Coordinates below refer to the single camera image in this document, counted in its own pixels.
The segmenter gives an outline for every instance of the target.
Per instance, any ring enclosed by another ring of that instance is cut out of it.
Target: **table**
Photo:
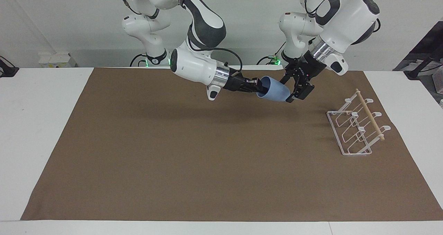
[[[248,69],[262,69],[251,66]],[[27,68],[0,80],[0,234],[441,234],[434,222],[17,221],[93,68]],[[402,72],[365,72],[443,207],[443,110]]]

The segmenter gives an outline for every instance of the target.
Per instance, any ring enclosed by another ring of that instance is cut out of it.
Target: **blue cup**
[[[271,101],[286,101],[291,95],[291,91],[279,81],[265,76],[261,78],[261,83],[263,87],[268,88],[268,92],[266,94],[257,92],[257,96],[259,98],[268,99]]]

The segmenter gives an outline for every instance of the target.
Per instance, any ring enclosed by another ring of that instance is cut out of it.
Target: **wooden rod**
[[[385,140],[385,136],[383,135],[383,133],[380,130],[380,127],[378,126],[377,122],[375,121],[375,118],[372,116],[371,111],[368,108],[368,105],[366,104],[366,102],[364,101],[364,98],[361,96],[361,93],[358,89],[356,89],[356,93],[359,96],[360,102],[363,105],[364,111],[366,112],[366,114],[368,115],[369,119],[371,120],[372,126],[374,126],[375,131],[377,132],[377,135],[381,135],[380,140],[384,141]]]

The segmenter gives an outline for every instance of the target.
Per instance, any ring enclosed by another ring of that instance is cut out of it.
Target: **brown mat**
[[[443,220],[364,74],[313,83],[293,104],[226,90],[210,102],[167,70],[95,69],[22,219]],[[349,158],[325,113],[356,88],[392,131]]]

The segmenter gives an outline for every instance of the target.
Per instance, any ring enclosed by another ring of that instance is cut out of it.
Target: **white wall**
[[[16,0],[29,16],[17,17],[0,0],[0,54],[20,67],[37,67],[38,52],[50,48],[35,37],[35,26],[57,51],[68,51],[80,66],[127,66],[143,52],[139,41],[127,36],[121,19],[130,11],[121,0]],[[302,11],[298,0],[204,0],[226,22],[222,47],[234,49],[246,64],[273,54],[284,41],[280,15]],[[443,15],[441,0],[375,0],[381,9],[382,29],[345,54],[353,70],[391,70]],[[180,7],[170,10],[173,23],[159,32],[168,48],[186,37],[190,18]],[[236,64],[231,55],[215,58]]]

